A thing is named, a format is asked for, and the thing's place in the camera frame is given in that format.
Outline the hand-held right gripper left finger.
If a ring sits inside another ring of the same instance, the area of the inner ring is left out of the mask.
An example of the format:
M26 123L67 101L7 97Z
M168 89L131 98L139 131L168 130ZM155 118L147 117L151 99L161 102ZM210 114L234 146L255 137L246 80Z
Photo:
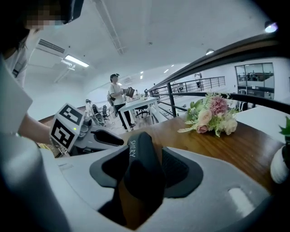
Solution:
M128 166L128 146L56 159L69 189L68 219L72 232L129 232L118 198L118 184Z

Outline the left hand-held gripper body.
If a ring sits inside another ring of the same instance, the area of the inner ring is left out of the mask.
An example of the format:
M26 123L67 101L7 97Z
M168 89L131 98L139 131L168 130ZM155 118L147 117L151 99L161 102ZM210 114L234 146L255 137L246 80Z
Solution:
M84 149L97 149L92 129L96 129L92 118L66 103L54 116L49 136L53 145L67 155L75 156Z

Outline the grey office chair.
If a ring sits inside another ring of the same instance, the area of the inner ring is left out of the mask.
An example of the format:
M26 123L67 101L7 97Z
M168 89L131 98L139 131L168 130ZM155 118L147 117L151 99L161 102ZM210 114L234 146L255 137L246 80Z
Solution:
M98 111L98 108L95 104L92 104L92 118L96 125L105 126L105 119L102 114Z

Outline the white ceiling rail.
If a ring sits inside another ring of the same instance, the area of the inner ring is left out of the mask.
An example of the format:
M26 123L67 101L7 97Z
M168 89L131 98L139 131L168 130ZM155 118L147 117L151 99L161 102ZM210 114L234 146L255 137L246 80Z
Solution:
M114 44L116 51L120 56L123 55L125 53L125 47L122 45L120 41L120 38L117 34L117 31L111 19L110 13L106 7L105 1L104 0L94 0L94 1L96 4L98 14L100 15L100 18L106 28L107 33L109 34L112 43Z

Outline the glass office window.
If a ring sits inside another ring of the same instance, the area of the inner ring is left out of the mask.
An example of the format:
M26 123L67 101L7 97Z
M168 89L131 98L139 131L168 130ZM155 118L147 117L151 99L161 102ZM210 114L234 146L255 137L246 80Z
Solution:
M235 67L239 94L274 99L273 63L255 63Z

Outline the small white potted plant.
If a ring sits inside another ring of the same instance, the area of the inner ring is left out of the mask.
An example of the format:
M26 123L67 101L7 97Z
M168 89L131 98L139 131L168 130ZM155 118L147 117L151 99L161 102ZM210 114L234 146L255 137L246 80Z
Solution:
M270 166L271 178L276 184L285 182L290 175L290 118L285 118L285 127L280 126L280 134L284 136L285 144L277 150Z

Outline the rectangular ceiling light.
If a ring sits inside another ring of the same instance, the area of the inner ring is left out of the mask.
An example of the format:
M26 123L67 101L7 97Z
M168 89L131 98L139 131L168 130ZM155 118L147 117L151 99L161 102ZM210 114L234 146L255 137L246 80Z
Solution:
M85 63L85 62L83 62L83 61L81 61L81 60L79 60L79 59L77 59L77 58L75 58L75 57L73 57L71 55L67 55L65 57L65 59L68 60L68 61L71 61L73 63L76 63L76 64L78 64L78 65L80 65L82 67L85 67L85 68L89 67L89 65L87 63Z

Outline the white ceiling air vent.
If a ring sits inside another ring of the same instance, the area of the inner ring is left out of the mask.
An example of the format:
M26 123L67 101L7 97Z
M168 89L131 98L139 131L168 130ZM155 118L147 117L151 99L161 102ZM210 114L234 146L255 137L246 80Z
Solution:
M38 41L38 46L43 47L43 48L47 48L47 49L50 49L50 50L53 50L55 52L62 53L62 54L65 52L64 48L61 48L61 47L59 47L51 42L48 42L44 39L40 39Z

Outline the white beaded wrist band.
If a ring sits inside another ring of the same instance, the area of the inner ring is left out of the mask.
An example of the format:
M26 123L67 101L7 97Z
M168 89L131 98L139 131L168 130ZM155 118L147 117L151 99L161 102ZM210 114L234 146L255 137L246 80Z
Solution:
M52 138L52 137L49 137L49 140L50 140L50 143L56 148L56 149L58 149L59 151L61 151L60 150L60 148L59 148L59 145L58 145L58 143Z

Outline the white table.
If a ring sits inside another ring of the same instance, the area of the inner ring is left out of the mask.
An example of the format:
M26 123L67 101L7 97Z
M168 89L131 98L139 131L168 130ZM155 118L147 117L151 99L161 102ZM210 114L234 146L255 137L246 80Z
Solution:
M159 121L159 112L160 111L159 111L158 102L157 102L156 97L147 97L146 99L138 99L135 101L131 101L129 103L126 103L122 108L119 109L120 114L122 115L122 117L124 119L124 122L125 122L125 125L126 125L128 131L131 131L131 128L130 128L130 125L128 123L128 120L126 119L125 112L147 105L149 107L150 113L152 114L150 104L155 105L157 120Z

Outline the black metal railing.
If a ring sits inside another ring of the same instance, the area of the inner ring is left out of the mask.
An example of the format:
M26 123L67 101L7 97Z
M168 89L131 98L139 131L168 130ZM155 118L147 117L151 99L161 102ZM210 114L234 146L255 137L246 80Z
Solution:
M176 117L176 109L180 109L182 111L186 111L186 109L175 105L174 96L204 97L206 93L173 93L170 85L171 82L206 69L215 68L217 66L250 59L270 57L290 58L290 47L286 45L279 33L257 35L218 49L212 54L205 55L204 57L199 58L198 60L171 74L165 80L149 89L149 92L152 93L154 90L165 85L168 92L163 93L162 95L169 97L169 103L162 103L171 106L173 117Z

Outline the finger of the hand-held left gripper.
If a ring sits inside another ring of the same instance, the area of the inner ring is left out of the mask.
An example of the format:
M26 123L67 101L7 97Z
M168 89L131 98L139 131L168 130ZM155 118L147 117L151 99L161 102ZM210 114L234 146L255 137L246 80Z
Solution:
M123 145L124 140L105 127L97 127L91 131L95 141L106 145Z
M118 155L124 150L124 145L116 146L105 150L98 150L91 153L86 153L85 155Z

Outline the person's grey t-shirt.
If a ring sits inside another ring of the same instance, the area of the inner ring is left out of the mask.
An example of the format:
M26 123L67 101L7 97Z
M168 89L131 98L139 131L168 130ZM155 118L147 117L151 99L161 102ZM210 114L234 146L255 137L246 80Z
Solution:
M17 49L7 59L4 59L4 56L2 54L0 54L0 58L5 60L8 70L13 74L14 78L19 83L19 85L22 88L24 88L24 81L28 66L28 56L26 46Z

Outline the pink and white flower bouquet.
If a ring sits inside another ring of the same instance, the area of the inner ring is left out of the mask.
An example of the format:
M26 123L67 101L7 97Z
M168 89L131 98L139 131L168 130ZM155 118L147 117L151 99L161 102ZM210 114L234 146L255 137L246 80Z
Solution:
M199 134L213 131L217 137L222 133L230 135L237 129L238 110L229 108L229 94L208 92L203 99L191 102L187 110L185 124L188 128L179 129L178 133L196 131Z

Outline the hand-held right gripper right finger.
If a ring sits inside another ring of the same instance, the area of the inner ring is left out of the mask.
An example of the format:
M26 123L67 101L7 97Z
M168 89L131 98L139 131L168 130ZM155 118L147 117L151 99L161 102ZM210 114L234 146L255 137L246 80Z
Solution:
M245 232L271 199L226 161L171 147L162 154L171 186L137 232Z

